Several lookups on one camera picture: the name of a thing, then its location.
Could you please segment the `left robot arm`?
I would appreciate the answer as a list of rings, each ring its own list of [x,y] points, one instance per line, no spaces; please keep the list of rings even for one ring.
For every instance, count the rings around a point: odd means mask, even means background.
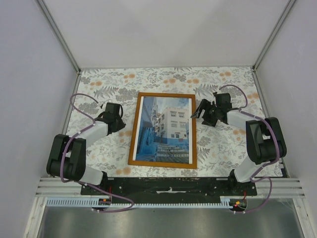
[[[91,125],[73,136],[56,135],[48,158],[47,173],[61,178],[63,182],[70,180],[92,184],[93,191],[105,194],[109,189],[109,182],[104,179],[106,174],[87,165],[86,150],[98,140],[125,128],[122,117],[122,105],[107,103]]]

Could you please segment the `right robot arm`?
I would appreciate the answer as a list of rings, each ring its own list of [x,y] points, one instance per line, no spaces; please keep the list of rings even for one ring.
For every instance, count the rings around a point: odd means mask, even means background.
[[[247,157],[230,172],[228,192],[238,195],[245,184],[265,167],[285,157],[287,147],[278,118],[261,118],[232,107],[229,93],[214,93],[215,101],[201,100],[192,118],[203,118],[203,125],[215,127],[218,121],[242,129],[246,133]]]

